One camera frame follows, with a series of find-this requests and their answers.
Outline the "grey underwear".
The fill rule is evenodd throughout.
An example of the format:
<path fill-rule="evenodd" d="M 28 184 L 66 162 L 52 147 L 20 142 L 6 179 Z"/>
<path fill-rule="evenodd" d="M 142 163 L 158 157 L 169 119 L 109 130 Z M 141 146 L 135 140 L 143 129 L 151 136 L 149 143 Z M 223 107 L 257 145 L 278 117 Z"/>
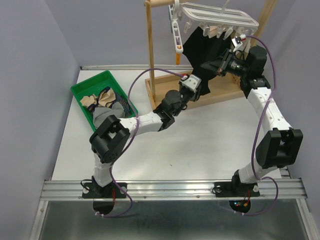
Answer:
<path fill-rule="evenodd" d="M 111 115 L 114 115 L 117 118 L 125 117 L 124 108 L 119 102 L 115 102 L 111 107 L 96 107 L 93 111 L 92 117 L 95 129 L 97 129 L 103 121 Z"/>

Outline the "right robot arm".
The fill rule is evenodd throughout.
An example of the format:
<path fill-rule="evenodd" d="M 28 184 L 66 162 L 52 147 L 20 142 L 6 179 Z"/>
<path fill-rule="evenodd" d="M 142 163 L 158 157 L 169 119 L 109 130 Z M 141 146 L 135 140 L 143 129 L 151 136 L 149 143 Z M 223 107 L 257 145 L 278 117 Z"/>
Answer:
<path fill-rule="evenodd" d="M 230 182 L 231 192 L 242 195 L 268 173 L 293 165 L 303 140 L 300 129 L 293 128 L 284 118 L 274 98 L 274 90 L 263 75 L 267 50 L 254 46 L 246 59 L 238 59 L 231 50 L 201 64 L 201 67 L 218 76 L 227 73 L 240 78 L 240 88 L 259 117 L 258 128 L 264 132 L 260 142 L 255 141 L 251 162 L 237 170 Z"/>

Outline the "blue striped underwear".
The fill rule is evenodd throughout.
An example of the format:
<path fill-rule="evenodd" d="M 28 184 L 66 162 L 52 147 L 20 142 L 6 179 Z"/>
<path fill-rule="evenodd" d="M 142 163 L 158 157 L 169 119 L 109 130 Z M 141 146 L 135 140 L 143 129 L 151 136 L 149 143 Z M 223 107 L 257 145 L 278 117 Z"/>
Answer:
<path fill-rule="evenodd" d="M 104 88 L 103 90 L 108 90 L 108 89 L 112 89 L 111 87 L 107 86 L 106 88 Z M 132 108 L 130 107 L 128 101 L 126 98 L 124 98 L 122 95 L 120 95 L 118 92 L 114 91 L 115 95 L 116 95 L 116 102 L 120 103 L 124 109 L 124 113 L 125 113 L 125 117 L 129 118 L 131 117 L 134 112 L 132 110 Z"/>

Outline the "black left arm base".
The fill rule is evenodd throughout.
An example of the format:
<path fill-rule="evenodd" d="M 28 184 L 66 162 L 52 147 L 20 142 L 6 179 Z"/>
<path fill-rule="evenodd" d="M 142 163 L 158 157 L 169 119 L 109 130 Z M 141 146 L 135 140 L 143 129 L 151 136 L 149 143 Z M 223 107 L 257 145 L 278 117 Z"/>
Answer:
<path fill-rule="evenodd" d="M 127 196 L 112 181 L 104 187 L 97 184 L 94 177 L 80 182 L 83 199 L 125 199 Z"/>

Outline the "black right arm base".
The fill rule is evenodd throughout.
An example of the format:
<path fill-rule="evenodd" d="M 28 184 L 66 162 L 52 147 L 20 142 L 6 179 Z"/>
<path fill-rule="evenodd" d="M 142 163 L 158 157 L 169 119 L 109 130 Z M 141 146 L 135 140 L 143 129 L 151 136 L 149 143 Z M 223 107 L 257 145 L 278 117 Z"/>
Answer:
<path fill-rule="evenodd" d="M 235 197 L 259 197 L 259 187 L 256 182 L 242 183 L 240 181 L 239 171 L 232 176 L 231 181 L 217 181 L 214 183 L 212 193 L 217 198 L 235 198 Z"/>

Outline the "beige underwear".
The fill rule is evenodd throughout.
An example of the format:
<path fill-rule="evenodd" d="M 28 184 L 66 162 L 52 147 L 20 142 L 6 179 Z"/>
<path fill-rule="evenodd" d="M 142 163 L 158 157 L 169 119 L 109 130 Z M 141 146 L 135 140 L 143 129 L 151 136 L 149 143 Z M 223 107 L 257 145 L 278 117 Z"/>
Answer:
<path fill-rule="evenodd" d="M 102 90 L 98 96 L 96 96 L 95 94 L 84 96 L 80 100 L 80 103 L 88 111 L 92 112 L 95 108 L 111 107 L 116 101 L 116 94 L 110 88 Z"/>

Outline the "black underwear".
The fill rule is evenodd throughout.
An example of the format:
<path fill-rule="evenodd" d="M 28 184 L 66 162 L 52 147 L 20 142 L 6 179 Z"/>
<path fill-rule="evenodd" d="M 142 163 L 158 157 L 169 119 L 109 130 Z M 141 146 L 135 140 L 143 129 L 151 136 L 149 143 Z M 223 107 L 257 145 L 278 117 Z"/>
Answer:
<path fill-rule="evenodd" d="M 216 77 L 213 71 L 201 67 L 203 63 L 214 60 L 231 48 L 231 37 L 224 39 L 224 34 L 219 38 L 203 36 L 203 29 L 197 27 L 183 44 L 183 54 L 193 68 L 192 74 L 201 79 L 200 95 L 209 94 L 209 81 Z"/>

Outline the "wooden clothes rack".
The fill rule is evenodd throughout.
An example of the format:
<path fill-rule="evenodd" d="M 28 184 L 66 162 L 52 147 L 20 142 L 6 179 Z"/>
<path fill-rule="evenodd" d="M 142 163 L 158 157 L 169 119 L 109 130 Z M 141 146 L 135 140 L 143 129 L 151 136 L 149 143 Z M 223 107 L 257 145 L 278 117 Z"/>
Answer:
<path fill-rule="evenodd" d="M 172 0 L 146 0 L 144 2 L 146 12 L 146 26 L 148 38 L 148 59 L 149 67 L 153 68 L 154 64 L 154 42 L 152 29 L 152 8 L 164 6 L 166 3 L 173 3 Z M 259 28 L 254 34 L 260 37 L 268 23 L 270 16 L 277 4 L 276 0 L 266 0 L 258 18 Z M 155 76 L 155 71 L 151 70 L 149 78 L 145 80 L 145 87 L 148 93 L 150 105 L 154 110 L 160 103 L 166 92 L 178 87 L 179 78 L 175 75 L 165 74 Z M 223 101 L 233 100 L 244 96 L 240 89 L 240 78 L 228 73 L 224 77 L 216 77 L 209 81 L 211 93 L 200 97 L 197 102 L 188 105 L 190 109 L 215 104 Z"/>

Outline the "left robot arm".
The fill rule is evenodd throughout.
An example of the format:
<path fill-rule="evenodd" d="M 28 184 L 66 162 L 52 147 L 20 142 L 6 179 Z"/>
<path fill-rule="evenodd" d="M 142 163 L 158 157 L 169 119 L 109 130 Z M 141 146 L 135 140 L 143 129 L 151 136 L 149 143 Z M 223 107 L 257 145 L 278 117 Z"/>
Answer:
<path fill-rule="evenodd" d="M 196 102 L 200 98 L 200 91 L 201 79 L 193 74 L 186 75 L 179 81 L 179 90 L 168 91 L 153 111 L 130 118 L 108 116 L 89 139 L 95 157 L 92 176 L 95 193 L 100 197 L 111 193 L 110 168 L 120 158 L 129 140 L 169 128 L 190 101 Z"/>

